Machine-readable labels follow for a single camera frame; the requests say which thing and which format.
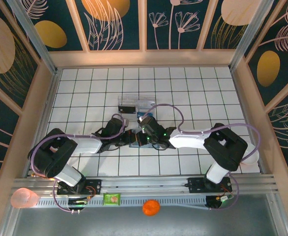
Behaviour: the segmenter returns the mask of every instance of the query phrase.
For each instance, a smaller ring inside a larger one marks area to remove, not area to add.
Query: metal base plate
[[[232,192],[230,178],[228,177],[224,177],[220,184],[213,184],[210,182],[205,184],[203,177],[192,177],[188,178],[188,183],[185,184],[185,187],[189,188],[190,193],[223,193],[225,190],[222,186],[229,192]]]
[[[94,194],[93,188],[96,190],[95,195],[99,195],[101,191],[101,179],[87,179],[85,188],[81,191],[80,195],[90,195],[90,190],[86,187],[91,186],[92,194]],[[67,189],[62,188],[61,186],[57,189],[57,195],[67,195],[75,196],[73,193],[69,192]]]

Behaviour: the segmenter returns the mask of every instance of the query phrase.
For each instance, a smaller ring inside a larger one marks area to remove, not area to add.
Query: clear container
[[[33,191],[19,188],[12,194],[10,202],[14,208],[29,208],[35,206],[39,200],[40,197]]]

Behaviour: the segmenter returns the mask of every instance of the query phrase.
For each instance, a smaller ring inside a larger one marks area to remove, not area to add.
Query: white tile
[[[179,155],[196,155],[197,156],[197,148],[192,147],[181,147],[178,149]]]
[[[83,134],[84,133],[84,122],[69,122],[66,127],[66,134]]]
[[[224,104],[220,91],[206,91],[205,94],[208,105]]]
[[[227,124],[229,124],[229,121],[227,119],[213,119],[213,120],[211,120],[211,123],[212,123],[212,127],[214,127],[216,123],[221,123],[223,125],[227,125]]]
[[[98,176],[117,176],[119,171],[119,157],[100,157]]]
[[[206,105],[196,105],[191,107],[193,119],[209,119],[208,109]]]
[[[140,156],[139,157],[139,174],[141,176],[159,175],[158,156]]]
[[[104,106],[105,93],[90,93],[88,107]]]
[[[153,68],[139,68],[139,78],[140,79],[154,79],[154,69]]]
[[[78,170],[79,157],[70,157],[67,164]]]
[[[111,120],[113,114],[118,113],[118,107],[105,107],[103,121]]]
[[[173,105],[189,105],[189,93],[188,92],[173,92]]]
[[[155,91],[155,80],[140,80],[139,91]]]
[[[78,170],[86,177],[95,177],[98,165],[99,157],[80,157]]]
[[[120,156],[119,176],[137,176],[138,156]]]
[[[201,168],[201,174],[206,174],[209,167],[215,163],[214,158],[211,155],[199,155],[199,163]]]
[[[62,71],[61,80],[76,80],[77,69],[64,69]]]
[[[170,79],[155,80],[156,91],[171,91]]]
[[[54,107],[69,107],[72,93],[60,93],[56,95]]]
[[[214,67],[201,67],[202,78],[217,78]]]
[[[171,79],[172,91],[188,91],[186,81],[180,79]]]
[[[139,148],[139,155],[140,156],[156,156],[158,155],[158,151],[153,149],[152,147],[140,147]]]
[[[60,81],[57,93],[72,93],[74,91],[75,81]]]
[[[241,167],[242,173],[260,173],[260,168],[257,162],[252,165],[246,165],[246,164],[240,163],[240,167]]]
[[[69,107],[55,107],[52,110],[51,122],[67,122]]]
[[[228,119],[243,119],[243,113],[240,105],[225,105]]]
[[[68,116],[68,122],[85,121],[87,107],[71,107]]]
[[[95,133],[101,127],[102,127],[102,121],[101,122],[86,122],[84,134],[90,135],[92,133]]]
[[[204,79],[203,80],[205,91],[219,91],[219,85],[217,79]]]
[[[200,92],[189,91],[189,96],[190,96],[191,105],[206,105],[207,104],[205,93],[203,91],[200,91]]]
[[[93,80],[106,80],[107,77],[108,77],[107,68],[94,69]]]
[[[191,106],[177,106],[177,108],[182,112],[184,120],[191,120]],[[180,113],[174,109],[174,117],[176,120],[182,120]]]
[[[211,119],[227,119],[224,105],[208,105]]]
[[[197,155],[180,155],[180,170],[182,175],[200,174]]]
[[[138,80],[138,68],[124,68],[123,78],[125,80]]]
[[[198,155],[209,155],[209,152],[205,149],[197,149]]]
[[[172,107],[157,107],[157,120],[174,120]]]
[[[107,92],[122,92],[122,80],[108,80],[106,91]]]
[[[157,104],[172,104],[172,94],[171,92],[156,92],[156,100]]]
[[[91,80],[93,69],[79,69],[76,80]]]
[[[122,94],[120,92],[110,92],[107,93],[105,96],[105,106],[117,106],[118,105],[118,98]]]
[[[89,93],[74,93],[71,107],[86,107],[88,104]]]
[[[109,68],[108,80],[123,79],[123,68]]]
[[[226,90],[235,91],[236,90],[232,79],[218,79],[218,82],[219,82],[221,91],[226,91]]]
[[[138,80],[123,80],[123,92],[138,92]]]
[[[47,129],[47,133],[49,133],[52,129],[55,129],[55,128],[58,128],[62,132],[65,132],[66,124],[67,124],[66,122],[64,122],[64,123],[49,123],[49,127]]]
[[[122,146],[120,147],[120,156],[138,156],[139,150],[136,147]]]
[[[74,92],[89,92],[91,81],[76,81]]]
[[[104,107],[88,107],[86,121],[102,121]]]
[[[178,127],[179,124],[181,123],[180,120],[175,121],[175,125],[172,125],[171,127],[175,126]],[[192,120],[185,120],[184,123],[180,126],[182,130],[194,130],[194,125]]]
[[[112,145],[110,147],[110,149],[112,151],[104,151],[103,153],[100,153],[100,156],[118,156],[120,153],[120,150],[116,149],[116,148],[117,148],[116,146]]]
[[[171,79],[185,79],[184,67],[171,67],[170,68]]]
[[[106,83],[106,80],[92,80],[90,92],[105,92]]]
[[[244,119],[230,119],[229,120],[229,123],[230,124],[236,124],[236,123],[241,123],[241,124],[244,124],[246,123]],[[245,126],[235,126],[235,127],[231,127],[231,130],[233,132],[235,132],[237,135],[244,135],[244,136],[247,136],[249,135],[249,132],[248,132],[248,128],[245,127]]]
[[[210,120],[193,120],[195,130],[204,130],[212,127]]]
[[[155,79],[170,79],[169,67],[155,67]]]
[[[160,156],[160,174],[161,175],[179,175],[179,157],[178,156]]]
[[[201,79],[187,79],[189,91],[204,91]]]
[[[185,74],[188,79],[201,78],[199,67],[185,67]]]
[[[239,98],[236,91],[222,91],[224,104],[239,104]]]
[[[159,151],[159,155],[160,156],[165,156],[165,155],[178,155],[178,149],[172,149],[172,148],[167,148],[166,150],[161,150]]]
[[[215,67],[218,78],[231,78],[229,67]]]

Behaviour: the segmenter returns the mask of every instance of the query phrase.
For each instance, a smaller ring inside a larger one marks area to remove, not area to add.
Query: cable
[[[73,135],[73,134],[56,134],[56,135],[52,135],[50,137],[47,137],[45,139],[43,139],[34,149],[32,155],[31,155],[31,168],[33,170],[33,172],[36,174],[36,175],[41,175],[43,173],[40,172],[40,170],[34,165],[34,157],[37,153],[37,151],[39,150],[39,148],[47,141],[51,140],[51,139],[54,139],[54,138],[60,138],[60,137],[68,137],[68,138],[83,138],[83,139],[100,139],[100,140],[109,140],[109,139],[114,139],[116,137],[118,137],[120,134],[123,133],[124,131],[124,128],[125,128],[125,122],[124,122],[124,119],[123,117],[120,115],[120,114],[113,114],[112,118],[114,116],[119,116],[122,120],[122,127],[120,129],[120,131],[116,134],[116,135],[113,135],[111,137],[97,137],[97,136],[92,136],[92,135]]]

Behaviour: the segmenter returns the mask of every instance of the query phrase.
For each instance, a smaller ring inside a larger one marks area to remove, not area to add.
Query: gray floor
[[[145,216],[140,207],[88,208],[71,215],[57,208],[22,209],[14,236],[273,236],[266,197],[240,196],[230,210],[164,206]]]

